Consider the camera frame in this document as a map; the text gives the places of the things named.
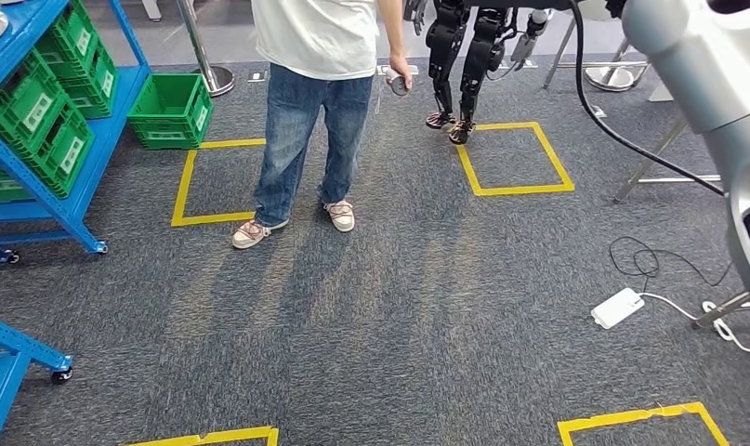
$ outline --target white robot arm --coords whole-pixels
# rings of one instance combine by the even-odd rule
[[[561,10],[576,1],[465,0]],[[607,8],[704,137],[726,192],[730,255],[750,293],[750,0],[608,0]]]

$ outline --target black robot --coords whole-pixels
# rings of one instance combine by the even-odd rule
[[[435,88],[435,100],[438,111],[427,117],[430,128],[440,129],[450,125],[449,139],[454,144],[465,144],[467,137],[476,128],[473,114],[481,90],[481,82],[486,75],[493,79],[489,72],[496,72],[503,61],[506,40],[513,39],[520,32],[517,30],[516,7],[479,7],[476,23],[473,27],[473,40],[465,58],[462,71],[462,83],[459,86],[462,98],[459,101],[459,118],[454,117],[451,85],[449,75],[454,66],[462,40],[465,38],[467,22],[470,19],[470,8],[466,0],[433,0],[438,18],[427,31],[429,47],[429,77]],[[408,0],[404,9],[404,19],[412,21],[416,35],[421,35],[424,25],[424,10],[427,0]],[[536,39],[541,35],[548,22],[548,13],[535,9],[528,18],[528,25],[512,53],[512,64],[506,75],[522,68],[525,60],[533,52]]]

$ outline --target person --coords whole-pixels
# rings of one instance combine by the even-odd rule
[[[337,229],[355,227],[347,194],[354,178],[377,69],[379,10],[389,63],[410,88],[402,41],[401,0],[253,0],[257,51],[270,62],[265,155],[255,216],[232,244],[250,248],[283,228],[301,179],[309,137],[325,110],[328,154],[320,203]]]

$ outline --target blue jeans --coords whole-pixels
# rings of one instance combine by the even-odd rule
[[[257,223],[273,227],[289,219],[321,106],[328,156],[318,193],[326,204],[345,198],[355,175],[373,78],[320,81],[270,65],[265,157],[255,191]]]

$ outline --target pink sneaker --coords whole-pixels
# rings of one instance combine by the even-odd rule
[[[238,249],[251,248],[257,243],[262,242],[262,239],[268,237],[272,230],[278,230],[285,226],[289,220],[278,224],[272,228],[266,228],[255,220],[249,220],[238,228],[234,234],[232,234],[232,246]]]
[[[352,214],[352,204],[342,200],[338,203],[326,204],[323,208],[328,211],[334,226],[342,232],[350,232],[355,228],[355,216]]]

